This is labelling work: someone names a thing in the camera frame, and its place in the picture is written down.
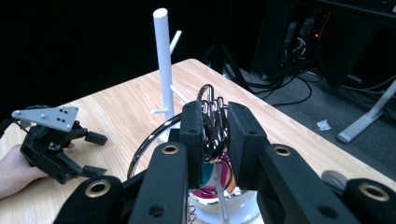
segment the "robotic hand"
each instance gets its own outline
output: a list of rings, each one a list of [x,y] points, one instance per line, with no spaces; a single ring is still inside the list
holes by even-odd
[[[26,110],[16,110],[12,113],[15,123],[24,130],[25,128],[17,121],[34,122],[27,132],[22,146],[21,153],[40,170],[47,173],[59,183],[65,184],[67,181],[79,176],[92,177],[103,175],[106,169],[85,165],[83,168],[64,154],[64,147],[67,147],[73,139],[85,137],[85,141],[98,145],[104,145],[107,137],[99,133],[88,132],[82,128],[76,119],[78,108],[69,107],[39,107]]]

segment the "human hand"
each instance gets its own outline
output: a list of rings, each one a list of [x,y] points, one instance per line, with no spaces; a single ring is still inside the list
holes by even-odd
[[[0,199],[20,191],[40,177],[47,176],[37,167],[32,167],[20,153],[20,149],[21,145],[16,145],[0,161]]]

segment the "wooden table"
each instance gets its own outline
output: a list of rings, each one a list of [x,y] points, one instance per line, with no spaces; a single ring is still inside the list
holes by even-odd
[[[226,103],[232,101],[248,106],[268,134],[271,143],[288,145],[298,150],[318,175],[334,170],[347,178],[366,177],[396,190],[394,181],[204,64],[187,60],[174,64],[172,70],[174,86],[191,101],[195,100],[203,85],[211,84],[215,88],[215,96],[222,96]],[[176,114],[181,112],[183,104],[175,96]],[[126,179],[127,169],[136,149],[164,122],[163,115],[150,114],[152,109],[163,108],[158,71],[67,105],[79,107],[77,120],[82,127],[106,135],[108,141],[100,147],[78,139],[74,141],[74,149],[65,150],[66,155],[80,166],[88,164],[107,168],[107,175],[114,175],[121,181]],[[24,132],[16,125],[10,126],[0,140],[0,158],[12,146],[20,144],[23,137]],[[144,169],[148,164],[149,155],[146,155],[140,160],[138,169]],[[85,179],[80,177],[65,185],[49,177],[34,181],[22,191],[0,200],[0,223],[51,223],[64,201]]]

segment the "wire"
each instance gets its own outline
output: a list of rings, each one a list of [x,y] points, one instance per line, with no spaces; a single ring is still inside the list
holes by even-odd
[[[249,87],[253,87],[253,88],[272,89],[272,88],[276,88],[279,85],[281,85],[282,82],[283,82],[283,78],[279,78],[275,82],[271,82],[268,84],[261,84],[261,83],[254,83],[254,82],[248,82],[247,84],[249,85]]]
[[[382,82],[382,83],[380,83],[380,84],[378,84],[376,86],[369,87],[369,88],[356,89],[356,88],[352,88],[352,87],[348,87],[348,86],[344,86],[344,85],[342,87],[348,88],[348,89],[351,89],[351,90],[354,90],[354,91],[370,91],[370,90],[374,90],[374,89],[380,88],[381,86],[383,86],[383,85],[387,84],[388,82],[392,81],[394,78],[396,78],[396,75],[393,75],[393,77],[390,77],[388,80],[386,80],[386,81],[384,81],[384,82]]]
[[[350,89],[345,89],[345,90],[346,90],[346,93],[347,93],[351,98],[353,98],[353,99],[355,99],[355,100],[357,100],[357,101],[359,101],[359,102],[365,103],[365,104],[367,104],[367,105],[373,105],[373,104],[375,104],[375,101],[367,102],[367,101],[364,101],[364,100],[362,100],[362,99],[359,99],[358,97],[356,97],[356,96],[354,96],[354,95],[352,94],[352,92],[351,92]]]
[[[371,93],[371,94],[383,94],[384,93],[382,91],[367,91],[366,89],[358,89],[358,88],[348,87],[348,86],[344,86],[344,85],[341,85],[341,86],[345,89],[352,90],[352,91],[361,91],[361,92],[366,92],[366,93]]]
[[[278,90],[278,89],[281,89],[281,88],[287,86],[288,84],[290,84],[294,79],[295,79],[295,76],[291,76],[289,81],[287,81],[286,83],[283,83],[284,78],[282,78],[282,81],[279,82],[280,85],[278,85],[278,86],[276,86],[276,87],[274,87],[274,88],[272,88],[272,89],[269,89],[269,90],[257,91],[256,94],[260,94],[260,93],[264,93],[264,92],[268,92],[268,91],[269,91],[270,93],[269,93],[268,95],[264,96],[264,98],[267,98],[269,95],[271,95],[272,93],[274,93],[274,91],[276,91],[276,90]]]
[[[311,86],[309,85],[309,83],[308,83],[307,81],[305,81],[304,79],[301,79],[301,78],[299,78],[299,77],[297,77],[297,78],[300,79],[303,83],[305,83],[305,85],[308,87],[308,89],[309,89],[309,94],[308,94],[308,96],[305,97],[303,100],[300,100],[300,101],[297,101],[297,102],[291,102],[291,103],[285,103],[285,104],[275,104],[275,105],[272,105],[273,107],[279,107],[279,106],[283,106],[283,105],[297,105],[297,104],[299,104],[299,103],[302,103],[302,102],[308,100],[308,99],[311,97],[311,95],[312,95],[312,88],[311,88]]]
[[[387,112],[388,116],[389,116],[393,121],[396,121],[396,117],[394,117],[394,116],[389,112],[389,109],[387,109],[386,107],[384,107],[384,111]]]

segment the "white table leg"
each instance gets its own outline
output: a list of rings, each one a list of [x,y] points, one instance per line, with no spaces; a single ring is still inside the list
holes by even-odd
[[[366,129],[370,124],[372,124],[376,119],[378,119],[382,114],[382,108],[396,92],[396,79],[384,92],[384,94],[375,103],[373,108],[345,128],[342,132],[337,134],[337,139],[342,143],[349,143],[354,137]]]

